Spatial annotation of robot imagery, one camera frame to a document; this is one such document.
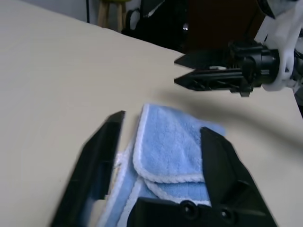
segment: blue microfiber cloth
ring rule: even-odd
[[[223,127],[180,110],[145,104],[98,227],[125,227],[138,197],[210,205],[202,174],[201,127]]]

